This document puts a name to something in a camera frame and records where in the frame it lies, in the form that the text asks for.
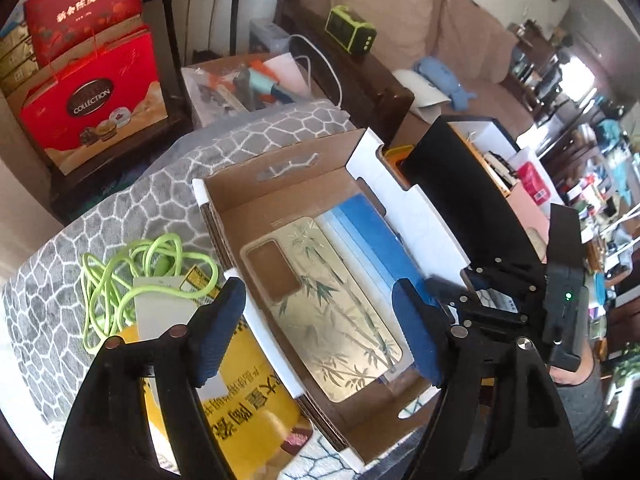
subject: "blue plush toy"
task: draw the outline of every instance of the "blue plush toy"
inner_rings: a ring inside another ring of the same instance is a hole
[[[462,88],[460,81],[447,65],[434,57],[423,57],[415,64],[414,72],[431,81],[444,95],[450,98],[452,107],[457,112],[469,110],[469,99],[478,97]]]

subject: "person's arm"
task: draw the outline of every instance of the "person's arm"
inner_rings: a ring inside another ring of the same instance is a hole
[[[600,366],[587,340],[582,360],[575,373],[551,367],[549,374],[558,386],[558,394],[574,432],[578,459],[583,469],[604,459],[615,443],[618,432],[609,425],[600,386]]]

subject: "red paper bag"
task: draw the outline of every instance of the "red paper bag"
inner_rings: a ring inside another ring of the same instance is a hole
[[[166,118],[151,33],[143,28],[70,64],[32,93],[20,117],[64,174]]]
[[[24,15],[40,66],[142,12],[142,0],[27,0]]]

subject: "white cable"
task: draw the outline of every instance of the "white cable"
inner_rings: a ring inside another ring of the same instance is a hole
[[[331,74],[334,76],[335,82],[338,85],[338,108],[342,107],[342,85],[340,84],[340,80],[338,79],[337,74],[335,73],[334,67],[331,66],[331,63],[329,63],[329,60],[324,56],[324,54],[322,52],[320,52],[320,50],[318,49],[318,47],[316,47],[313,43],[311,43],[311,40],[305,36],[303,36],[302,34],[292,34],[289,37],[289,43],[291,43],[291,39],[292,38],[300,38],[301,40],[305,40],[312,49],[314,49],[318,55],[322,58],[322,60],[324,60],[324,62],[326,63],[326,65],[329,67],[329,70],[331,70]]]
[[[311,58],[309,56],[296,56],[293,59],[294,61],[297,61],[299,59],[306,59],[306,86],[311,92]]]

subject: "speaker stand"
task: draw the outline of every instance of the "speaker stand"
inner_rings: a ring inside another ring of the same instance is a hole
[[[236,44],[238,42],[238,7],[240,0],[231,0],[231,25],[229,28],[229,55],[236,55]]]
[[[182,95],[182,106],[184,107],[187,115],[190,115],[191,109],[188,104],[189,100],[187,99],[187,87],[185,86],[184,78],[182,77],[182,60],[180,59],[178,36],[175,32],[173,0],[162,0],[162,6],[164,7],[166,31],[169,35],[169,48],[171,49],[171,58],[174,62],[174,70],[178,77],[178,86],[180,87],[180,94]]]

